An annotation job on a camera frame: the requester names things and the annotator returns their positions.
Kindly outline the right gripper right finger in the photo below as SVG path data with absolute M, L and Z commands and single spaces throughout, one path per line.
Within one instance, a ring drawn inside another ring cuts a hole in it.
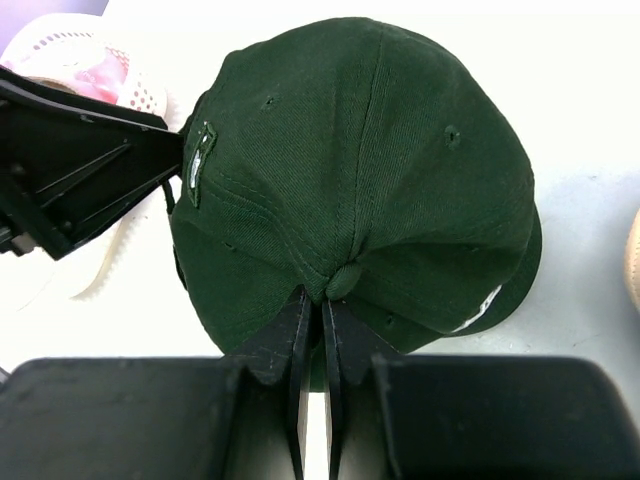
M 322 307 L 333 479 L 635 479 L 639 435 L 595 364 L 402 355 Z

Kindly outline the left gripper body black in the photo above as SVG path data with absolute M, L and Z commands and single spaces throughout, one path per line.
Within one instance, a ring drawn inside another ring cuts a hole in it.
M 26 232 L 18 215 L 18 208 L 12 203 L 10 195 L 1 192 L 1 253 L 13 253 L 17 257 L 32 253 L 38 246 Z

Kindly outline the dark green cap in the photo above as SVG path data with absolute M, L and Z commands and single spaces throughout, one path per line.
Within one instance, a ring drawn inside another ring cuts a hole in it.
M 542 250 L 530 160 L 438 43 L 318 21 L 231 52 L 181 131 L 176 268 L 230 352 L 303 288 L 407 354 L 524 301 Z

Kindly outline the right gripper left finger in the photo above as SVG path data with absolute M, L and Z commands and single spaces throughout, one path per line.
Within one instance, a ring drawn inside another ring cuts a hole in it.
M 300 479 L 312 304 L 221 358 L 52 358 L 1 386 L 5 479 Z

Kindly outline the beige bucket hat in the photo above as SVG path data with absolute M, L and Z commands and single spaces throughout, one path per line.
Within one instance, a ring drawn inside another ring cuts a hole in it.
M 625 244 L 623 277 L 629 299 L 636 308 L 640 309 L 640 211 L 636 215 L 631 224 L 629 234 Z

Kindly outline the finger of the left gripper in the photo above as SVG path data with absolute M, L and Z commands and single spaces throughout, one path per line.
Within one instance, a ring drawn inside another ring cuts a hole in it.
M 158 116 L 1 71 L 1 192 L 54 260 L 180 174 L 182 150 Z

